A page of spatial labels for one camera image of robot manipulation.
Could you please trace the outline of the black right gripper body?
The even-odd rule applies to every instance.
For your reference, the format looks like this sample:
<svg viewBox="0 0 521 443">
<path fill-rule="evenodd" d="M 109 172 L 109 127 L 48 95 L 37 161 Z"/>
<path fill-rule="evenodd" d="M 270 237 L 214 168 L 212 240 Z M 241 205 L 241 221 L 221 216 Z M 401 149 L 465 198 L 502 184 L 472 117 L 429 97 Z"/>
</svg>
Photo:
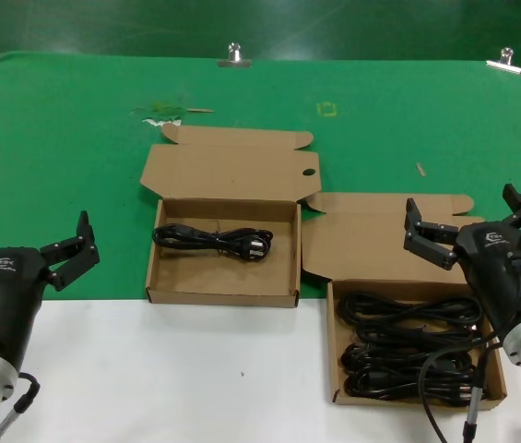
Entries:
<svg viewBox="0 0 521 443">
<path fill-rule="evenodd" d="M 521 322 L 521 231 L 500 221 L 460 229 L 454 252 L 492 328 L 507 335 Z"/>
</svg>

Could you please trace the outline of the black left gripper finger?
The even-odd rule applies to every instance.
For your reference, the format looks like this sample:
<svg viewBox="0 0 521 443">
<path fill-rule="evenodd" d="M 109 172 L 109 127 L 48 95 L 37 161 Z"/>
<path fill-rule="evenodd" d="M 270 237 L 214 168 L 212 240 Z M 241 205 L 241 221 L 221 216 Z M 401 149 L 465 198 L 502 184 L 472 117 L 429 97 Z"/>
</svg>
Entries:
<svg viewBox="0 0 521 443">
<path fill-rule="evenodd" d="M 75 236 L 42 247 L 40 254 L 46 264 L 44 279 L 57 292 L 99 264 L 100 255 L 88 213 L 80 212 Z"/>
</svg>

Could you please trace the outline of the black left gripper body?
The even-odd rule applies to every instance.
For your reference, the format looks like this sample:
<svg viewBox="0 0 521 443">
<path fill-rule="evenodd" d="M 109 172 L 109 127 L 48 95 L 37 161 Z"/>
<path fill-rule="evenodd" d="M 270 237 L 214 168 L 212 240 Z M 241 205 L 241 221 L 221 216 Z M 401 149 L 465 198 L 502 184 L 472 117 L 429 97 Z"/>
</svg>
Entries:
<svg viewBox="0 0 521 443">
<path fill-rule="evenodd" d="M 20 370 L 47 285 L 39 250 L 0 248 L 0 358 Z"/>
</svg>

